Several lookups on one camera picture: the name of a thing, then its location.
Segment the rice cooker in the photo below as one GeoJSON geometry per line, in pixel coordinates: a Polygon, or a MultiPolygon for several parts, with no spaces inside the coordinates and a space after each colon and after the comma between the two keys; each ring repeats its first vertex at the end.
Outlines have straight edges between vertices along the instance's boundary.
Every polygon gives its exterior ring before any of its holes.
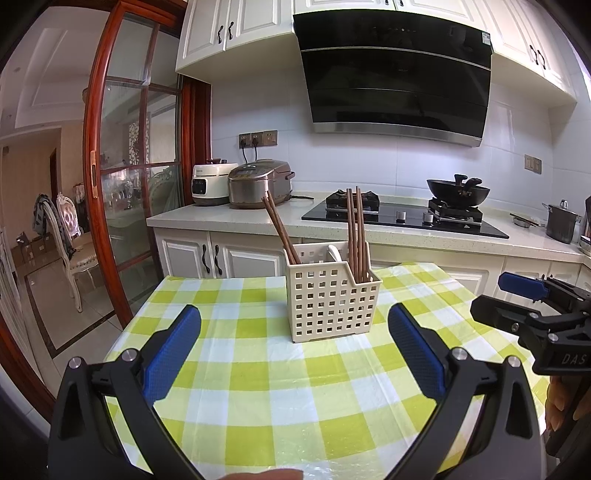
{"type": "Polygon", "coordinates": [[[237,163],[195,165],[191,181],[195,205],[214,206],[230,203],[228,174],[237,166],[237,163]]]}

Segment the glass pane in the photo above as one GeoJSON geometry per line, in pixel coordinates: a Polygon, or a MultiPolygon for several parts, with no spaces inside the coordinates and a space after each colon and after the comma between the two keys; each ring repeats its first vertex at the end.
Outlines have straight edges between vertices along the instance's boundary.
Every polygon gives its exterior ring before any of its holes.
{"type": "Polygon", "coordinates": [[[152,257],[120,271],[119,278],[134,315],[160,282],[152,257]]]}
{"type": "Polygon", "coordinates": [[[105,85],[100,125],[101,170],[140,163],[139,97],[139,88],[105,85]]]}
{"type": "Polygon", "coordinates": [[[101,175],[105,219],[117,265],[150,250],[142,204],[141,170],[101,175]]]}
{"type": "Polygon", "coordinates": [[[161,31],[156,37],[156,48],[152,59],[151,83],[167,87],[177,86],[177,73],[174,71],[177,62],[178,38],[161,31]]]}
{"type": "Polygon", "coordinates": [[[154,22],[126,13],[117,32],[107,75],[144,79],[144,67],[154,22]]]}
{"type": "Polygon", "coordinates": [[[146,163],[176,161],[176,109],[177,97],[168,93],[148,92],[146,131],[148,145],[146,163]]]}
{"type": "Polygon", "coordinates": [[[152,215],[168,212],[181,206],[178,165],[147,168],[146,175],[152,215]]]}

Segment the black range hood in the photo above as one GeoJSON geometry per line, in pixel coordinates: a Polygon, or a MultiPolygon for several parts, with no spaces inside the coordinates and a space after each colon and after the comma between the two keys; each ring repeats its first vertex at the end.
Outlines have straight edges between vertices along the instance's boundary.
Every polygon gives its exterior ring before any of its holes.
{"type": "Polygon", "coordinates": [[[297,14],[294,28],[316,132],[480,145],[491,85],[488,33],[370,9],[297,14]]]}

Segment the tile floor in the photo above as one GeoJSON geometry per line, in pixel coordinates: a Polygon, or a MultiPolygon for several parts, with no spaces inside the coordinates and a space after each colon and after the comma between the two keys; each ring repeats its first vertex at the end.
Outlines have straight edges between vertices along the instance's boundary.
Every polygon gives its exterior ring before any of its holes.
{"type": "Polygon", "coordinates": [[[83,307],[79,313],[70,297],[61,260],[26,276],[19,272],[18,290],[31,347],[41,376],[54,395],[71,357],[80,355],[88,363],[100,362],[121,334],[121,325],[113,313],[98,267],[92,270],[92,275],[96,288],[92,287],[87,273],[78,275],[83,307]],[[41,329],[35,309],[43,323],[41,329]],[[53,349],[48,348],[48,340],[53,349]]]}

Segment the stainless steel pot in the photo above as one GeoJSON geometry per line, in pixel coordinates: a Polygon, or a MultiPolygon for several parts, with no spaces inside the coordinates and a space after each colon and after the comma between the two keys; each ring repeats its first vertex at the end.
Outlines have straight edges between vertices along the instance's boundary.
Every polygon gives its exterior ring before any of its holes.
{"type": "Polygon", "coordinates": [[[289,200],[291,179],[296,176],[284,161],[259,160],[234,168],[228,174],[230,204],[235,208],[264,208],[266,192],[275,204],[289,200]]]}

